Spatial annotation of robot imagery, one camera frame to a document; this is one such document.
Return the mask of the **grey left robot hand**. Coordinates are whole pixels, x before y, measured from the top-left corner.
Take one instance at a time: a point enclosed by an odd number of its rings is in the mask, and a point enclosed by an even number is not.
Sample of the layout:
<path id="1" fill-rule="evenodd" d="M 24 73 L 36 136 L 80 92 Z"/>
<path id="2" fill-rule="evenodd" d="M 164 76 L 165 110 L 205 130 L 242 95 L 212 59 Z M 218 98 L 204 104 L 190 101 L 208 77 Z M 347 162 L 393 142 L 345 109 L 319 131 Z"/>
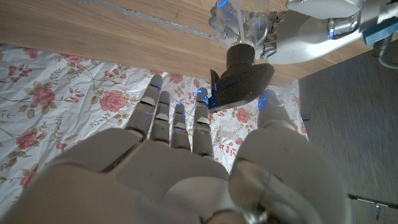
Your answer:
<path id="1" fill-rule="evenodd" d="M 364 0 L 287 1 L 261 57 L 271 64 L 302 63 L 358 40 L 364 5 Z"/>

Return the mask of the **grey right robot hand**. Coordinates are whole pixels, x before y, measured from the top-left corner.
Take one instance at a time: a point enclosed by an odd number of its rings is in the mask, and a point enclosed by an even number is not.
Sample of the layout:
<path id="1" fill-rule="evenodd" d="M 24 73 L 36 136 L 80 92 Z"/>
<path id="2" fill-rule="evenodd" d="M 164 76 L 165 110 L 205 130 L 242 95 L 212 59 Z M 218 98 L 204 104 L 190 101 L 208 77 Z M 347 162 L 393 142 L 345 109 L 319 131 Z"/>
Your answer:
<path id="1" fill-rule="evenodd" d="M 3 223 L 350 223 L 345 183 L 297 133 L 275 93 L 259 97 L 257 129 L 227 170 L 215 161 L 207 91 L 193 133 L 149 82 L 125 128 L 102 131 L 56 157 Z"/>

